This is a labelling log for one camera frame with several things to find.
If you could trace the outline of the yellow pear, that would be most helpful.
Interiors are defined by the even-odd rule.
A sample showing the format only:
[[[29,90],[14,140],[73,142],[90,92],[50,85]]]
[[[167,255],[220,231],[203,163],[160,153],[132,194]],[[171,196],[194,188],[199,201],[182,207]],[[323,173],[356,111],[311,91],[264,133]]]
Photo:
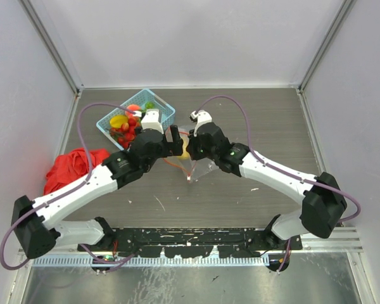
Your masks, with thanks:
[[[182,145],[182,154],[180,156],[177,156],[179,160],[188,160],[190,159],[190,154],[187,152],[187,146],[188,146],[188,137],[185,134],[180,133],[180,138],[183,140]]]

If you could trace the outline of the clear orange zip top bag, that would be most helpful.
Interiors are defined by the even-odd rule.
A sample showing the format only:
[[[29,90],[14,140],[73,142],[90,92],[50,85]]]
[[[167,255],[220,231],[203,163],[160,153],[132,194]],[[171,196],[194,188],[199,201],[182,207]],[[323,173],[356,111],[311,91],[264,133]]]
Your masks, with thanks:
[[[192,127],[190,125],[183,125],[178,128],[179,132],[185,134],[189,140],[189,131]],[[188,160],[179,160],[176,156],[170,156],[164,158],[163,161],[183,172],[188,183],[196,182],[202,178],[202,176],[219,169],[213,161],[207,158],[195,161],[191,158]]]

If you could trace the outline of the red orange peach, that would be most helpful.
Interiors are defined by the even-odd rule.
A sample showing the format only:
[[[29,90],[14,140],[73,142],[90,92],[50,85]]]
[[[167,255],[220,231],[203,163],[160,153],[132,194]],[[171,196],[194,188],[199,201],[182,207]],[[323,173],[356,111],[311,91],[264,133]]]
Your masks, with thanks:
[[[127,111],[125,111],[125,115],[127,117],[131,117],[134,111],[142,111],[142,108],[137,104],[130,104],[126,107]]]

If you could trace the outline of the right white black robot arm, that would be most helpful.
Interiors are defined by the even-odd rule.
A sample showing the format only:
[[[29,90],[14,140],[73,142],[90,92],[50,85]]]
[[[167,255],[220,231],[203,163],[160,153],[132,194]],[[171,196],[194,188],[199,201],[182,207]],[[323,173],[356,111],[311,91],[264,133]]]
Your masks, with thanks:
[[[328,238],[346,210],[346,200],[331,174],[314,176],[265,161],[247,145],[230,142],[213,122],[190,131],[186,150],[192,160],[207,158],[221,171],[265,184],[300,205],[294,212],[276,215],[266,227],[265,242],[274,250],[297,235]]]

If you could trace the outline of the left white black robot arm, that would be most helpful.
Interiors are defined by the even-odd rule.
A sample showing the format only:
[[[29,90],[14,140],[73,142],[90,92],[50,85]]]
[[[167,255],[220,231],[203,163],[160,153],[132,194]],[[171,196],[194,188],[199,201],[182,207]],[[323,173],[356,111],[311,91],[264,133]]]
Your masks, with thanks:
[[[164,131],[144,129],[129,149],[112,153],[91,173],[40,198],[18,198],[11,225],[27,258],[35,259],[56,246],[70,244],[90,245],[100,251],[112,248],[115,231],[104,218],[66,222],[65,217],[96,198],[140,179],[157,159],[180,156],[183,140],[178,127],[171,125],[170,133],[172,140],[167,141]]]

